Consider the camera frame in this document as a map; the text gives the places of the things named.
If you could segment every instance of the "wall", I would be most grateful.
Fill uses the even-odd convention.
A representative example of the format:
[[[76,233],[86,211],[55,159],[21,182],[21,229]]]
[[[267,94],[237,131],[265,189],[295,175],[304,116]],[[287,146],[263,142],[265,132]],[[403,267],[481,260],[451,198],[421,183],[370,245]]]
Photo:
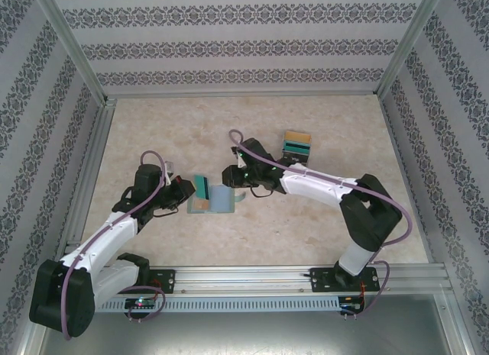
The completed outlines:
[[[56,0],[110,95],[375,90],[421,0]]]
[[[53,258],[97,104],[35,0],[0,0],[0,354]]]
[[[440,0],[383,100],[432,255],[489,352],[489,0]]]

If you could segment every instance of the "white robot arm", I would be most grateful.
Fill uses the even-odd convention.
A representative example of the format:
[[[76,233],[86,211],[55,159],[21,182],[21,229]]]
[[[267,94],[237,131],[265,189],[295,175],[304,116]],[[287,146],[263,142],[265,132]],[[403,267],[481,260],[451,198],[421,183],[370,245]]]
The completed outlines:
[[[69,277],[66,295],[66,323],[72,337],[80,336],[88,327],[95,309],[111,297],[129,286],[137,284],[148,286],[149,261],[143,257],[124,253],[109,267],[105,267],[115,253],[154,217],[157,209],[169,209],[174,214],[178,206],[184,203],[194,192],[193,184],[180,176],[170,180],[144,206],[137,209],[117,224],[113,224],[135,206],[151,197],[158,188],[161,168],[152,164],[139,166],[134,185],[127,188],[121,200],[112,208],[107,221],[83,245],[64,256],[60,261],[46,260],[37,271],[34,294],[29,318],[61,331],[61,292],[68,269],[76,261]],[[96,238],[102,229],[110,228]],[[95,240],[84,253],[84,247]]]
[[[241,145],[266,160],[274,161],[254,138]],[[390,197],[372,175],[365,174],[360,179],[342,178],[312,171],[300,163],[291,164],[286,159],[275,162],[297,171],[291,172],[261,162],[241,152],[239,147],[233,147],[232,152],[238,159],[238,165],[231,165],[222,172],[225,185],[251,189],[263,186],[272,192],[312,198],[342,212],[352,239],[335,265],[335,279],[344,287],[361,273],[402,218],[401,212],[391,204],[343,185],[360,186]],[[328,182],[311,174],[327,176],[340,183]]]

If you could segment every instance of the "purple cable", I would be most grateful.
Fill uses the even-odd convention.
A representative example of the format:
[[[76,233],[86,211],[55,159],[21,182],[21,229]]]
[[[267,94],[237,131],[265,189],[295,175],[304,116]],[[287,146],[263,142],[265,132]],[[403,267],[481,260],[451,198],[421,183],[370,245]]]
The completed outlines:
[[[315,173],[315,172],[308,172],[308,170],[304,171],[304,170],[301,170],[301,169],[290,168],[288,166],[282,166],[281,164],[276,163],[276,162],[274,162],[272,160],[265,159],[265,158],[259,156],[258,154],[253,153],[251,150],[247,149],[246,147],[244,147],[243,144],[242,144],[242,142],[243,142],[243,140],[244,140],[245,137],[243,136],[243,133],[241,131],[233,129],[233,130],[230,130],[228,134],[229,134],[229,138],[231,139],[231,141],[233,142],[234,145],[236,145],[239,149],[243,150],[246,154],[252,156],[253,158],[255,158],[257,160],[260,160],[263,163],[270,164],[271,166],[275,166],[275,167],[281,168],[283,170],[288,170],[288,171],[293,172],[293,173],[298,173],[298,174],[302,174],[302,175],[316,177],[316,178],[319,178],[319,179],[323,179],[323,180],[325,180],[327,182],[335,183],[336,185],[343,185],[343,186],[348,187],[350,189],[355,189],[355,190],[357,190],[359,192],[367,193],[367,194],[372,195],[374,197],[380,198],[381,200],[384,200],[385,202],[387,202],[387,203],[391,204],[392,206],[394,206],[395,208],[397,208],[404,215],[404,217],[406,218],[406,221],[407,221],[407,229],[406,229],[406,232],[403,235],[401,235],[400,237],[395,238],[393,240],[389,240],[388,242],[385,242],[384,244],[382,244],[381,249],[382,249],[382,247],[390,246],[392,244],[399,243],[399,242],[405,240],[406,238],[408,238],[409,235],[411,234],[411,231],[413,230],[413,220],[411,219],[409,212],[407,212],[407,210],[401,204],[399,204],[398,202],[395,202],[393,199],[391,199],[391,198],[389,198],[387,196],[384,196],[384,195],[382,195],[379,192],[371,191],[370,189],[364,189],[363,187],[360,187],[360,186],[357,186],[357,185],[352,185],[351,183],[340,182],[337,179],[334,179],[334,178],[331,178],[331,177],[328,177],[328,176],[323,176],[322,174],[318,174],[318,173]],[[233,134],[238,134],[239,137],[240,137],[240,140],[239,141],[236,140],[233,137]],[[379,254],[379,252],[381,251],[381,249],[379,249],[372,256],[371,261],[374,260],[374,258]],[[379,292],[375,295],[374,299],[372,299],[371,304],[368,307],[366,307],[366,309],[364,309],[362,313],[365,313],[368,309],[370,309],[372,307],[373,304],[375,304],[375,302],[378,300],[379,296],[384,291],[385,285],[387,284],[387,280],[389,279],[389,274],[390,274],[389,264],[386,261],[383,261],[383,260],[378,260],[378,261],[374,262],[374,264],[375,263],[383,263],[383,264],[386,265],[387,272],[386,272],[385,280],[382,283],[382,286],[381,286]]]
[[[128,317],[129,317],[129,321],[131,321],[131,322],[136,321],[137,323],[141,323],[141,322],[150,320],[153,317],[156,317],[157,315],[160,314],[161,310],[165,307],[165,304],[167,303],[167,297],[165,296],[165,293],[163,292],[163,290],[161,290],[161,288],[155,288],[154,286],[129,286],[128,288],[121,290],[121,292],[130,292],[133,290],[141,290],[141,289],[154,290],[155,292],[159,292],[163,298],[163,303],[161,303],[160,307],[156,311],[150,313],[149,315],[147,315],[144,318],[139,318],[139,319],[131,317],[132,310],[137,309],[138,307],[137,306],[136,307],[130,307],[129,311],[128,311]]]
[[[158,193],[158,191],[160,191],[161,187],[163,187],[164,183],[165,183],[165,175],[167,174],[167,169],[165,167],[165,162],[163,161],[163,158],[161,157],[160,154],[158,154],[156,151],[152,151],[152,150],[146,150],[144,153],[141,154],[141,158],[140,158],[140,162],[141,164],[143,164],[143,160],[144,160],[144,157],[148,154],[153,154],[155,155],[158,160],[160,161],[160,164],[161,164],[161,177],[160,177],[160,183],[158,184],[158,187],[153,191],[153,193],[150,195],[150,197],[146,198],[141,204],[139,204],[138,206],[136,206],[135,208],[133,208],[132,210],[126,212],[125,214],[123,214],[121,217],[115,219],[110,225],[106,225],[99,233],[97,233],[93,239],[90,239],[90,241],[86,244],[86,246],[84,246],[84,248],[78,253],[78,256],[76,256],[75,260],[73,260],[73,263],[71,264],[70,268],[68,269],[68,272],[66,273],[66,276],[64,278],[64,281],[63,281],[63,288],[61,290],[61,330],[63,332],[63,336],[65,338],[65,340],[69,341],[71,340],[71,336],[70,334],[68,334],[68,321],[67,321],[67,318],[66,318],[66,294],[68,292],[68,282],[70,281],[70,277],[71,277],[71,274],[73,273],[74,269],[75,269],[75,266],[76,264],[81,261],[83,258],[82,258],[82,255],[85,254],[85,252],[106,232],[108,231],[112,225],[115,225],[117,224],[118,222],[126,219],[129,215],[131,215],[133,212],[139,210],[140,208],[142,208],[143,206],[145,206],[149,201],[151,201],[151,199]],[[157,292],[161,292],[161,289],[160,290],[157,290],[158,288],[153,288],[153,287],[150,287],[151,289],[154,289],[155,291]]]

